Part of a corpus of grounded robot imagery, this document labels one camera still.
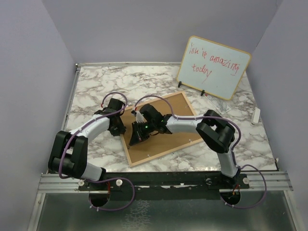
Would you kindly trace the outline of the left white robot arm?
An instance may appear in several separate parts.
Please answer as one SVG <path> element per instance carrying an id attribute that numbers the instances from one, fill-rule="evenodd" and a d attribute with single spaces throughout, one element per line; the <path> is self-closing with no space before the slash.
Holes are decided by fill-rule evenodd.
<path id="1" fill-rule="evenodd" d="M 94 189 L 103 189 L 106 170 L 88 162 L 88 145 L 105 131 L 113 136 L 124 134 L 126 127 L 120 117 L 124 109 L 124 102 L 111 98 L 108 106 L 96 111 L 84 125 L 71 131 L 59 131 L 51 150 L 48 170 L 57 172 L 62 179 L 89 180 Z"/>

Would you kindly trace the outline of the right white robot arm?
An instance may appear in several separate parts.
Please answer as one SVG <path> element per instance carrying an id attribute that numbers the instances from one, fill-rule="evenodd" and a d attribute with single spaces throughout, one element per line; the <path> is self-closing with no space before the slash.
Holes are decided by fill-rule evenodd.
<path id="1" fill-rule="evenodd" d="M 162 115 L 152 105 L 146 104 L 139 111 L 134 109 L 131 113 L 136 121 L 132 123 L 129 146 L 146 141 L 154 131 L 159 134 L 199 134 L 207 146 L 218 155 L 222 185 L 232 188 L 238 183 L 240 170 L 236 166 L 231 148 L 235 140 L 235 128 L 215 111 L 208 110 L 200 116 L 181 117 L 173 114 Z"/>

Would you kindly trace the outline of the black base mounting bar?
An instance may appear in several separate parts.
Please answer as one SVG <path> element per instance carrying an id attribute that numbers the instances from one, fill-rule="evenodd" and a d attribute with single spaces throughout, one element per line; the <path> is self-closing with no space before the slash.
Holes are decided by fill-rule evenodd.
<path id="1" fill-rule="evenodd" d="M 221 192 L 232 192 L 239 186 L 248 189 L 244 183 L 247 175 L 240 173 L 229 180 L 220 171 L 189 172 L 109 172 L 103 179 L 109 183 L 86 181 L 78 189 L 90 194 L 110 194 L 111 200 L 180 200 L 220 199 Z"/>

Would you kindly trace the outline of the yellow-rimmed whiteboard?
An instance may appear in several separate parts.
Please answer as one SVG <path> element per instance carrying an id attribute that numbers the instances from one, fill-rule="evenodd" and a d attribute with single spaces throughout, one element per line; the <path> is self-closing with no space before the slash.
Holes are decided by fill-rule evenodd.
<path id="1" fill-rule="evenodd" d="M 223 100 L 231 100 L 251 54 L 197 36 L 188 40 L 177 81 Z"/>

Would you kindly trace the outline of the white whiteboard eraser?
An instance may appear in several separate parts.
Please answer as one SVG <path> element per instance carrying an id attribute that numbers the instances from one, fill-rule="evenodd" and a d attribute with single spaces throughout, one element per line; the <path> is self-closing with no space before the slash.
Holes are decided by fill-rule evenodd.
<path id="1" fill-rule="evenodd" d="M 256 107 L 252 114 L 251 124 L 256 125 L 259 123 L 259 120 L 260 120 L 260 109 Z"/>

